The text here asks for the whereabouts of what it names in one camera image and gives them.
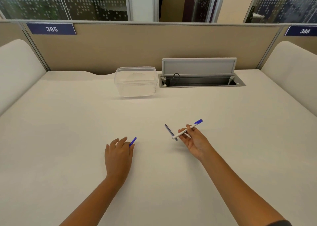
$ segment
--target plastic container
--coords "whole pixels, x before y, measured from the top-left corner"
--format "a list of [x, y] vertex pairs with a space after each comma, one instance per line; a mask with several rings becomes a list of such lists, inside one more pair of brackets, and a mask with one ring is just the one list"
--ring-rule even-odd
[[120, 96], [150, 96], [155, 94], [158, 75], [151, 66], [121, 67], [116, 71], [114, 84]]

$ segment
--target hand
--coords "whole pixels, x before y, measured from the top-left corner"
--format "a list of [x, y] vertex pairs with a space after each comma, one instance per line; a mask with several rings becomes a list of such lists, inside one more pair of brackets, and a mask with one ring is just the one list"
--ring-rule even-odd
[[121, 187], [131, 168], [134, 144], [129, 147], [130, 142], [126, 142], [127, 137], [113, 140], [107, 144], [105, 150], [105, 162], [107, 178], [115, 181]]
[[[188, 148], [189, 152], [195, 156], [198, 160], [203, 160], [203, 158], [208, 155], [211, 150], [212, 146], [208, 142], [207, 138], [202, 134], [197, 128], [190, 128], [190, 125], [186, 125], [187, 133], [190, 137], [186, 136], [185, 134], [179, 136], [180, 140]], [[182, 128], [178, 130], [178, 132], [184, 131], [186, 128]]]

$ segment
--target container lid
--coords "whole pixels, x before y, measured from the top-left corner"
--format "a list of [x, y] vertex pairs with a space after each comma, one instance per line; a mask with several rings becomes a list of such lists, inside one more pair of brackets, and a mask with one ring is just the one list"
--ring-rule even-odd
[[236, 57], [163, 58], [162, 76], [229, 76], [236, 67]]
[[151, 66], [120, 67], [114, 76], [114, 84], [121, 86], [137, 86], [156, 84], [158, 75]]

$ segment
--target forearm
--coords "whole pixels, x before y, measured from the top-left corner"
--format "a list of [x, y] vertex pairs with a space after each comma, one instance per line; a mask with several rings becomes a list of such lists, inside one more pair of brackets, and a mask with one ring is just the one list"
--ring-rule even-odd
[[120, 187], [114, 180], [106, 178], [60, 226], [98, 225]]
[[239, 226], [266, 226], [284, 220], [212, 147], [201, 162]]

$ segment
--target white marker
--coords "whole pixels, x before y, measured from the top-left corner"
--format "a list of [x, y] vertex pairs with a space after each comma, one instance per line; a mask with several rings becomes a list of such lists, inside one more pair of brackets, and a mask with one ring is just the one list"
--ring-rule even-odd
[[[196, 127], [198, 124], [200, 124], [200, 123], [202, 123], [202, 122], [203, 122], [202, 119], [198, 120], [197, 122], [195, 122], [195, 123], [191, 126], [191, 128]], [[179, 137], [180, 135], [183, 135], [185, 132], [187, 132], [187, 129], [185, 129], [184, 131], [181, 131], [179, 134], [176, 134], [176, 135], [173, 136], [172, 138], [175, 139], [175, 138]]]

